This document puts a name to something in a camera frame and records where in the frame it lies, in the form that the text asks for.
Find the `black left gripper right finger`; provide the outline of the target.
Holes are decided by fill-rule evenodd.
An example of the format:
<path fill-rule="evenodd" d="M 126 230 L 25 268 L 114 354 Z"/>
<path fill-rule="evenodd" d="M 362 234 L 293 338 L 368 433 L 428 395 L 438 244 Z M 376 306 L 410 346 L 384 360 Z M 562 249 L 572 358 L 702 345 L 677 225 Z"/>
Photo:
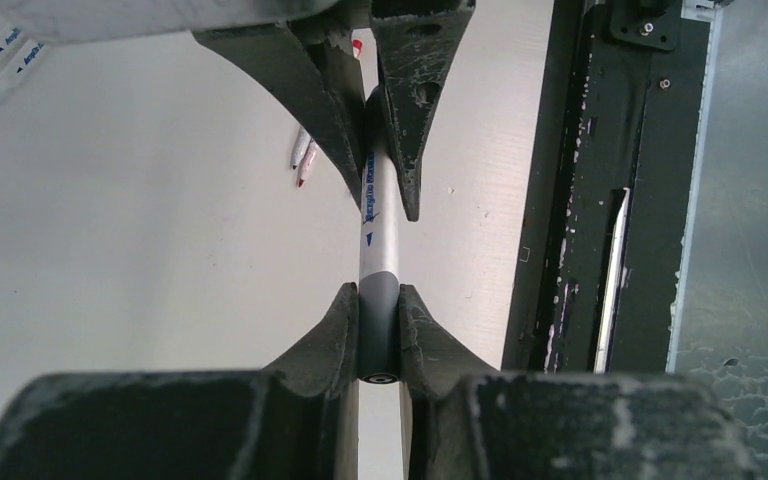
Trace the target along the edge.
<path fill-rule="evenodd" d="M 751 479 L 734 416 L 676 375 L 499 371 L 398 298 L 409 479 Z"/>

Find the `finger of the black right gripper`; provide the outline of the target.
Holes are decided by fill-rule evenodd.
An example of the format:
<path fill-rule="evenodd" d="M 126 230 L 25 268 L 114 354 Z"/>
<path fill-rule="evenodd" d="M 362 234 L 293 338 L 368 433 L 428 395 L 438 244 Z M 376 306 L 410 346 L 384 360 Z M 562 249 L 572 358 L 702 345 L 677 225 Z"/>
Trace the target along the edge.
<path fill-rule="evenodd" d="M 279 22 L 195 31 L 193 36 L 286 108 L 312 135 L 360 204 L 365 94 L 351 31 L 328 21 Z"/>
<path fill-rule="evenodd" d="M 408 221 L 420 217 L 423 154 L 474 1 L 373 1 L 378 90 Z"/>

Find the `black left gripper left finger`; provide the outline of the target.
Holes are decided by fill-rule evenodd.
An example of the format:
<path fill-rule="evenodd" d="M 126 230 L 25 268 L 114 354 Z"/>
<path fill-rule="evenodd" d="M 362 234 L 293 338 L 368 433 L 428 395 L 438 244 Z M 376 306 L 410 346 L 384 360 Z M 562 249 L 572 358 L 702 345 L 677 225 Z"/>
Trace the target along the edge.
<path fill-rule="evenodd" d="M 359 296 L 258 370 L 38 377 L 0 417 L 0 479 L 354 479 Z"/>

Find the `white red marker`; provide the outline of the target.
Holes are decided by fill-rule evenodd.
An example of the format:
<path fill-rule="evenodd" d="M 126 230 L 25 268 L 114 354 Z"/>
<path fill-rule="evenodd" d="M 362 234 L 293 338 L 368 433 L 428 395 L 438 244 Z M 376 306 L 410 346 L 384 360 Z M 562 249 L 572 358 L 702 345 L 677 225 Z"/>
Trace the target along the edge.
<path fill-rule="evenodd" d="M 319 147 L 317 143 L 311 140 L 297 168 L 296 186 L 298 188 L 302 188 L 305 182 L 308 180 L 318 153 Z"/>

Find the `grey pen cap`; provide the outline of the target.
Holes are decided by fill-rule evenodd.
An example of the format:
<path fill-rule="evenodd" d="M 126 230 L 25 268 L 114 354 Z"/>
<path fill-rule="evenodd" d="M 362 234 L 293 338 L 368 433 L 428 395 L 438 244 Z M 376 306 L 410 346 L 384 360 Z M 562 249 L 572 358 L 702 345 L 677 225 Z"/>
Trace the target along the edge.
<path fill-rule="evenodd" d="M 364 277 L 358 284 L 358 377 L 370 384 L 398 381 L 398 298 L 400 283 L 389 271 Z"/>

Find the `white green marker pen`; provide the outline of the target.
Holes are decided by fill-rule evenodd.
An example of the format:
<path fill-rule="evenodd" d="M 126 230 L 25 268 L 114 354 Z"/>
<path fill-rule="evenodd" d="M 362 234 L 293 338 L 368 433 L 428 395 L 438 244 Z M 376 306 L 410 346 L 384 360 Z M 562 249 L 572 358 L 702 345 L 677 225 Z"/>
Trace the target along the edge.
<path fill-rule="evenodd" d="M 46 43 L 26 41 L 0 72 L 0 100 L 17 89 L 50 51 Z"/>

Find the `white yellow marker pen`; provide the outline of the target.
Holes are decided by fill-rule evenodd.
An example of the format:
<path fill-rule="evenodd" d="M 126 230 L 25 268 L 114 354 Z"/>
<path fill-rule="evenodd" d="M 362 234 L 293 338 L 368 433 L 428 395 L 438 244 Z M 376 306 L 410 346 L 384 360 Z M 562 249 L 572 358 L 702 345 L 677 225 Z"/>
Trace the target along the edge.
<path fill-rule="evenodd" d="M 358 59 L 362 53 L 363 50 L 363 42 L 359 39 L 353 39 L 352 40 L 352 48 L 353 48 L 353 56 L 355 59 Z"/>

